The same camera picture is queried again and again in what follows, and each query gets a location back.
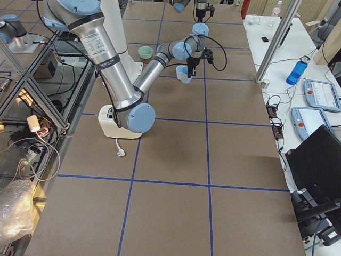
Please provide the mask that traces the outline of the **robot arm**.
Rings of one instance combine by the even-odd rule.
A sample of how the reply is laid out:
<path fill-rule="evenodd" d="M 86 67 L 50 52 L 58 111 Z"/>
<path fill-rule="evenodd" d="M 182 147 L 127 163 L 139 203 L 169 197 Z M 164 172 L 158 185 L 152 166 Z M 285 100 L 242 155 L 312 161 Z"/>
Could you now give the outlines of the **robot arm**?
<path fill-rule="evenodd" d="M 131 82 L 116 47 L 125 42 L 117 1 L 44 1 L 46 26 L 77 35 L 94 68 L 101 76 L 112 104 L 118 128 L 145 133 L 154 125 L 154 108 L 143 101 L 151 85 L 173 59 L 185 60 L 188 76 L 210 51 L 206 48 L 209 28 L 195 23 L 184 39 L 163 43 L 141 75 Z"/>
<path fill-rule="evenodd" d="M 170 4 L 177 13 L 182 13 L 189 5 L 190 0 L 168 0 L 165 1 Z M 193 19 L 196 23 L 205 23 L 213 17 L 215 8 L 206 0 L 193 1 Z"/>

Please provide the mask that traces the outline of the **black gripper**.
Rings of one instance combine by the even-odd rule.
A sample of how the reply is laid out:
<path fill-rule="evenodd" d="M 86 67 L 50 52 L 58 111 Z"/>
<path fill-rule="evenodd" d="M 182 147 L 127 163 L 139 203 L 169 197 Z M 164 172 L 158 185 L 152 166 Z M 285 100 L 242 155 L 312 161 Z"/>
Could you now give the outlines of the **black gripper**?
<path fill-rule="evenodd" d="M 195 23 L 206 23 L 211 17 L 213 17 L 215 8 L 208 2 L 195 2 L 193 7 L 193 19 Z M 206 13 L 209 13 L 209 17 L 204 21 Z"/>
<path fill-rule="evenodd" d="M 192 57 L 189 56 L 186 59 L 187 62 L 187 68 L 188 68 L 188 78 L 191 78 L 192 76 L 196 75 L 196 66 L 200 64 L 201 60 L 208 60 L 209 64 L 214 63 L 214 53 L 211 49 L 204 48 L 204 50 L 200 53 L 199 57 Z"/>

